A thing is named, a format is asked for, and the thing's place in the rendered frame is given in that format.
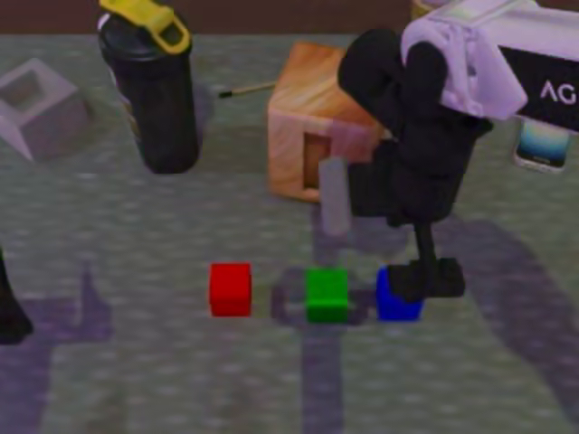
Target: green cube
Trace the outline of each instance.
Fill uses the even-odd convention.
[[[347,321],[345,269],[309,269],[306,273],[306,312],[311,323]]]

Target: yellow object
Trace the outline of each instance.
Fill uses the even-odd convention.
[[[153,40],[169,54],[184,52],[191,42],[189,30],[168,6],[158,5],[152,0],[100,0],[100,7],[146,28]],[[181,39],[174,44],[168,43],[162,36],[171,24],[181,33]]]
[[[412,10],[410,12],[411,20],[417,20],[436,9],[434,6],[427,5],[422,0],[413,0]]]

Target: brown wall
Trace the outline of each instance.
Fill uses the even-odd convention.
[[[172,0],[194,33],[357,33],[403,28],[410,0]],[[579,11],[579,0],[544,0]],[[94,33],[98,0],[0,0],[0,33]]]

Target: blue cube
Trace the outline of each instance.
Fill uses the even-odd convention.
[[[382,267],[376,277],[378,321],[418,321],[424,301],[408,303],[390,290],[388,268]]]

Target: hollow gray block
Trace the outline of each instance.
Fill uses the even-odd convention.
[[[322,231],[326,235],[346,235],[352,229],[347,161],[331,156],[318,165],[319,203]]]
[[[0,77],[0,137],[29,160],[65,154],[88,122],[79,88],[42,61]]]

